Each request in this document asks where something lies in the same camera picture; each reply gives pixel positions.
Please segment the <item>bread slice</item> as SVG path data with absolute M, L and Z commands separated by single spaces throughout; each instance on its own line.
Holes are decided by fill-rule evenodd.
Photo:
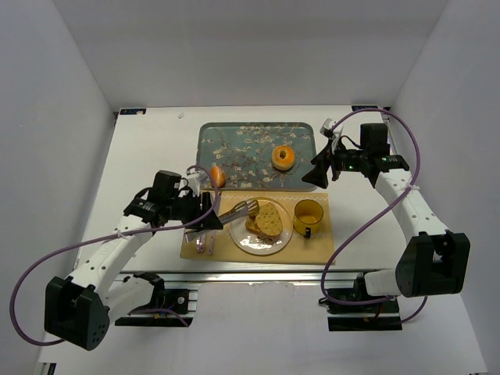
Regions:
M 279 236 L 283 231 L 280 213 L 273 203 L 266 203 L 259 207 L 259 212 L 255 216 L 255 225 L 262 234 L 268 237 Z
M 261 230 L 257 226 L 255 222 L 255 217 L 254 216 L 248 216 L 245 221 L 245 227 L 247 230 L 251 231 L 254 234 L 260 234 Z

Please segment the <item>metal serving tongs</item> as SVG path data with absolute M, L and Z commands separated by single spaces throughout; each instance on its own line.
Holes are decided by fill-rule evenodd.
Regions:
M 231 223 L 236 219 L 240 219 L 246 216 L 255 216 L 258 214 L 258 212 L 258 201 L 256 199 L 249 199 L 246 201 L 240 201 L 231 210 L 219 216 L 219 219 L 224 227 L 226 224 Z

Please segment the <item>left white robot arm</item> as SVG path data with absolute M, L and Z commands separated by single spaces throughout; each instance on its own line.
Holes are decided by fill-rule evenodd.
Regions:
M 191 166 L 184 176 L 160 170 L 152 186 L 140 190 L 113 233 L 100 240 L 95 253 L 66 278 L 54 277 L 45 290 L 45 330 L 91 351 L 109 326 L 130 313 L 148 313 L 165 305 L 165 281 L 141 271 L 116 284 L 116 277 L 138 250 L 168 222 L 181 229 L 220 230 L 212 196 L 201 186 L 210 173 Z

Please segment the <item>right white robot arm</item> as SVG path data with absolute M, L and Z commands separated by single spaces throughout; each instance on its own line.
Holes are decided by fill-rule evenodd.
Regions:
M 426 203 L 412 183 L 408 163 L 390 153 L 387 126 L 361 125 L 360 143 L 353 149 L 343 145 L 342 129 L 331 119 L 320 132 L 327 145 L 313 158 L 313 168 L 303 181 L 326 188 L 343 172 L 361 173 L 390 206 L 405 237 L 406 247 L 395 268 L 365 274 L 366 299 L 458 294 L 465 281 L 470 241 L 449 230 Z

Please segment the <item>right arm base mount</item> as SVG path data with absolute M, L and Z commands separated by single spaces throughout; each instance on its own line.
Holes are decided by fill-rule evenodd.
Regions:
M 327 308 L 330 332 L 365 332 L 402 330 L 397 301 L 373 305 L 339 305 L 325 297 L 318 304 Z

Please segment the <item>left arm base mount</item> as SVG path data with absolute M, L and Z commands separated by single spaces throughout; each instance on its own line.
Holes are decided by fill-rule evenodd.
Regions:
M 154 309 L 154 312 L 126 315 L 114 324 L 117 327 L 189 327 L 193 320 L 198 290 L 189 284 L 166 281 L 160 275 L 149 272 L 133 273 L 123 282 L 143 280 L 153 287 L 146 305 L 137 309 Z

